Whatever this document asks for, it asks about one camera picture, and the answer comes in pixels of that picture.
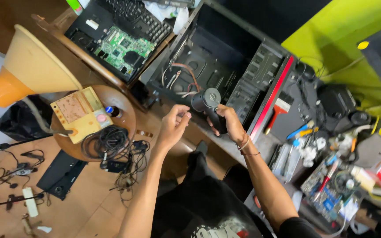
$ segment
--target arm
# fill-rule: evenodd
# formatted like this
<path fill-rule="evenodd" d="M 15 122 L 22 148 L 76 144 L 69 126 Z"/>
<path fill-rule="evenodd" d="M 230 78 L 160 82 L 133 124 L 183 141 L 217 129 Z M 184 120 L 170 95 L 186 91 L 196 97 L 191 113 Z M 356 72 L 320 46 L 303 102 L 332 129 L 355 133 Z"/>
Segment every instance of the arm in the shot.
<path fill-rule="evenodd" d="M 235 110 L 220 104 L 217 114 L 226 118 L 227 131 L 236 144 L 241 146 L 248 142 L 242 152 L 245 154 L 245 162 L 255 193 L 268 221 L 275 230 L 279 230 L 280 225 L 285 220 L 298 217 L 292 199 L 261 158 L 261 155 L 250 155 L 258 154 L 258 150 L 243 129 Z M 219 136 L 220 134 L 213 127 L 213 124 L 210 121 L 208 123 L 214 133 Z"/>
<path fill-rule="evenodd" d="M 167 152 L 179 141 L 188 125 L 191 117 L 188 110 L 187 106 L 174 105 L 162 119 L 161 130 L 151 151 L 148 167 L 124 215 L 117 238 L 148 238 L 151 236 L 161 166 Z"/>

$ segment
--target wooden desk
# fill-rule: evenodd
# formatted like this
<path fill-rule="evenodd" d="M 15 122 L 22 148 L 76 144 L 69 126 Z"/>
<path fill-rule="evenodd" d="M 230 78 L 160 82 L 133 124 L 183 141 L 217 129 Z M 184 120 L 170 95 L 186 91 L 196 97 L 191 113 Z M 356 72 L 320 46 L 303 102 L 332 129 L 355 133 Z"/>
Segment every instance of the wooden desk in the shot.
<path fill-rule="evenodd" d="M 135 109 L 133 109 L 130 101 L 119 91 L 105 85 L 93 85 L 93 90 L 97 94 L 99 100 L 102 102 L 104 107 L 116 106 L 123 110 L 123 116 L 120 118 L 111 118 L 114 125 L 126 128 L 129 131 L 129 139 L 133 140 L 136 134 L 136 115 Z M 51 128 L 54 130 L 63 130 L 60 120 L 57 118 L 55 113 L 52 114 Z M 80 145 L 81 143 L 73 144 L 69 137 L 61 136 L 59 134 L 54 134 L 56 142 L 68 155 L 87 162 L 100 162 L 98 159 L 91 159 L 82 154 Z"/>
<path fill-rule="evenodd" d="M 86 52 L 84 52 L 80 47 L 78 47 L 75 43 L 73 43 L 70 39 L 64 36 L 64 33 L 70 27 L 70 25 L 76 20 L 77 15 L 71 8 L 68 8 L 64 13 L 62 13 L 59 17 L 57 17 L 53 22 L 47 23 L 45 18 L 32 14 L 31 16 L 36 24 L 41 27 L 43 30 L 49 32 L 53 35 L 57 40 L 59 40 L 67 49 L 69 49 L 73 54 L 75 54 L 78 58 L 80 58 L 89 68 L 93 71 L 102 75 L 104 79 L 106 79 L 106 83 L 109 86 L 112 86 L 122 92 L 130 102 L 139 108 L 142 112 L 146 113 L 148 108 L 142 106 L 140 102 L 130 93 L 130 88 L 137 82 L 141 73 L 156 59 L 156 57 L 167 47 L 167 45 L 173 40 L 175 37 L 174 33 L 171 33 L 167 38 L 161 42 L 156 50 L 153 52 L 152 56 L 146 60 L 145 64 L 140 69 L 140 72 L 137 73 L 135 78 L 130 84 L 125 84 L 122 80 L 117 78 L 113 73 L 108 71 L 105 67 L 103 67 L 100 63 L 98 63 L 95 59 L 89 56 Z"/>

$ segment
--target handheld blower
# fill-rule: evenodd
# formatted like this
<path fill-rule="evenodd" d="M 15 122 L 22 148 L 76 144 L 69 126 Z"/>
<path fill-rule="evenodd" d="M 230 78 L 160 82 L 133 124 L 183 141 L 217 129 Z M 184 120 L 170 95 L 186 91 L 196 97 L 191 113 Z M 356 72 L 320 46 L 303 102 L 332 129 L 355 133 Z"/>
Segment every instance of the handheld blower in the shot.
<path fill-rule="evenodd" d="M 220 134 L 226 134 L 226 119 L 216 113 L 220 101 L 220 92 L 215 88 L 209 88 L 193 95 L 191 105 L 195 111 L 205 112 L 213 123 L 214 128 L 217 129 Z"/>

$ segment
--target green circuit board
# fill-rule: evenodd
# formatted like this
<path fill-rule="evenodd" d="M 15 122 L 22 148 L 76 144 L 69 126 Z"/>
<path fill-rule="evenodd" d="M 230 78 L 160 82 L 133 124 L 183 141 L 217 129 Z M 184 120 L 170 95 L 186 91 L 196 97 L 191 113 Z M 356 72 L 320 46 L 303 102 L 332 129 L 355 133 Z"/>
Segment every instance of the green circuit board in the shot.
<path fill-rule="evenodd" d="M 118 27 L 113 26 L 110 28 L 108 36 L 93 53 L 118 69 L 121 73 L 130 75 L 133 73 L 134 68 L 133 65 L 124 61 L 123 57 L 126 53 L 134 51 L 146 61 L 154 49 L 155 44 L 142 38 L 135 39 Z"/>

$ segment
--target hand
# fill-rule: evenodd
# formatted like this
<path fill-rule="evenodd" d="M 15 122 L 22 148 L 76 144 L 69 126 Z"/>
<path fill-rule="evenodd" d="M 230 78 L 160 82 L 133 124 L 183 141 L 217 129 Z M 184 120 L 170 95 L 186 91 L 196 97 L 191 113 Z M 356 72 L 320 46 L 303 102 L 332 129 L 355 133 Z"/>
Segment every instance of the hand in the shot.
<path fill-rule="evenodd" d="M 230 138 L 232 139 L 232 141 L 240 145 L 246 138 L 246 131 L 243 129 L 243 126 L 239 121 L 235 110 L 233 108 L 226 107 L 222 104 L 219 104 L 217 107 L 218 109 L 216 113 L 226 118 L 227 133 L 229 134 Z M 215 135 L 219 136 L 219 131 L 214 128 L 213 123 L 208 117 L 207 121 Z"/>
<path fill-rule="evenodd" d="M 161 148 L 169 150 L 182 138 L 185 128 L 189 125 L 189 119 L 192 117 L 189 110 L 188 106 L 174 105 L 171 111 L 162 118 L 161 130 L 157 139 L 157 144 Z"/>

